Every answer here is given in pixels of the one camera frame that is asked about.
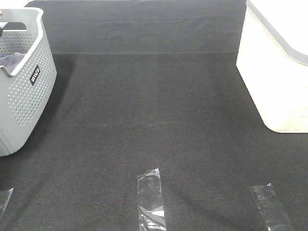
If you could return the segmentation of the grey towel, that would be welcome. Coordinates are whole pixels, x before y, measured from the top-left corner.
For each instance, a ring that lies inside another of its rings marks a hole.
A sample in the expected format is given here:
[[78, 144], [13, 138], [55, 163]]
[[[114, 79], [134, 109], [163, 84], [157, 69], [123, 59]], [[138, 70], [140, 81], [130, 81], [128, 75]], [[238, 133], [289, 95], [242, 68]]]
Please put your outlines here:
[[18, 64], [22, 61], [24, 53], [15, 52], [11, 55], [0, 55], [0, 65], [4, 66], [6, 70], [11, 73]]

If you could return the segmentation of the black felt table mat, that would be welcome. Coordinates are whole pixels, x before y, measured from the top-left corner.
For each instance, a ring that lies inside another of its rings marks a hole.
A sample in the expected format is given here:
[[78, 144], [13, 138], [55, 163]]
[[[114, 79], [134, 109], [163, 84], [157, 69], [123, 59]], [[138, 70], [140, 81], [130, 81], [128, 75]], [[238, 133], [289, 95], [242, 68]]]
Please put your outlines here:
[[3, 231], [136, 231], [137, 177], [161, 173], [170, 231], [262, 231], [271, 183], [308, 228], [308, 136], [262, 122], [235, 62], [244, 0], [33, 1], [57, 79], [0, 160]]

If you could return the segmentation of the clear tape strip centre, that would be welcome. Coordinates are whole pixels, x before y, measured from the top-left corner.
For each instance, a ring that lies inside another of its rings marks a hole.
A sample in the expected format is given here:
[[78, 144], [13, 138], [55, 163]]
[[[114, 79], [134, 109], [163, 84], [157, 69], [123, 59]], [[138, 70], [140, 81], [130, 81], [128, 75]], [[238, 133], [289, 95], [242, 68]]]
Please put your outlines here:
[[138, 176], [139, 230], [165, 231], [166, 221], [159, 169]]

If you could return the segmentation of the clear tape strip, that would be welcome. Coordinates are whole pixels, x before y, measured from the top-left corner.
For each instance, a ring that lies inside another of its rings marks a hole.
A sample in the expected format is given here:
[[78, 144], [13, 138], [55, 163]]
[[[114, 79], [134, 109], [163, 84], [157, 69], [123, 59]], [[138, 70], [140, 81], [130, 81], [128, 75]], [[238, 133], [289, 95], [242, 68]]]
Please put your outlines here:
[[293, 224], [271, 183], [250, 188], [268, 231], [294, 231]]
[[0, 191], [0, 219], [2, 219], [3, 213], [5, 212], [12, 193], [13, 188], [6, 191]]
[[165, 231], [166, 221], [159, 169], [138, 176], [139, 230]]

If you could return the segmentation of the grey perforated laundry basket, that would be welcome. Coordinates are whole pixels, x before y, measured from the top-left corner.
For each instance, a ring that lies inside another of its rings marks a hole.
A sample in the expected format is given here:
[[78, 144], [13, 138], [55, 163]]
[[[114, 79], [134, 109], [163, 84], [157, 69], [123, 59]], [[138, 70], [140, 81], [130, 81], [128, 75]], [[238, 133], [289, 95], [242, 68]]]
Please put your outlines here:
[[20, 150], [37, 124], [55, 84], [57, 71], [42, 20], [35, 7], [1, 9], [0, 22], [24, 29], [0, 29], [0, 54], [24, 53], [9, 73], [0, 66], [0, 155]]

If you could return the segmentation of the white plastic storage basket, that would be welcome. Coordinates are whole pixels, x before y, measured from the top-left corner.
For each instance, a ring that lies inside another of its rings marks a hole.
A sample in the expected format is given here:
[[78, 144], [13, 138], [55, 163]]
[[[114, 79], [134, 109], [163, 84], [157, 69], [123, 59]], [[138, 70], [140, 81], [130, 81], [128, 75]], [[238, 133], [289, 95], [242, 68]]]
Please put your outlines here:
[[307, 1], [248, 0], [236, 66], [267, 128], [307, 132]]

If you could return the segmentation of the clear tape strip right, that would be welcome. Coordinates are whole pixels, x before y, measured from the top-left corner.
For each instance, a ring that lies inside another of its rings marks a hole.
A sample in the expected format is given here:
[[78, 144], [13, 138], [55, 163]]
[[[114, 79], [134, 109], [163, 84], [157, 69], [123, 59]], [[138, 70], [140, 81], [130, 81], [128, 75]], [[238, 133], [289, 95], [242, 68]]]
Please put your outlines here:
[[294, 231], [293, 224], [271, 183], [250, 188], [268, 231]]

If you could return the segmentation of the clear tape strip left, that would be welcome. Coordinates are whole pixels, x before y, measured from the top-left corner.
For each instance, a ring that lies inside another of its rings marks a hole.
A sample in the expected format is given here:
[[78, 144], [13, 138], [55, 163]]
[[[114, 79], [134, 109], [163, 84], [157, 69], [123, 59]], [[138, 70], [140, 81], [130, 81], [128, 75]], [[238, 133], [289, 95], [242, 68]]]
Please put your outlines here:
[[0, 219], [2, 219], [3, 213], [5, 212], [12, 193], [13, 188], [6, 191], [0, 191]]

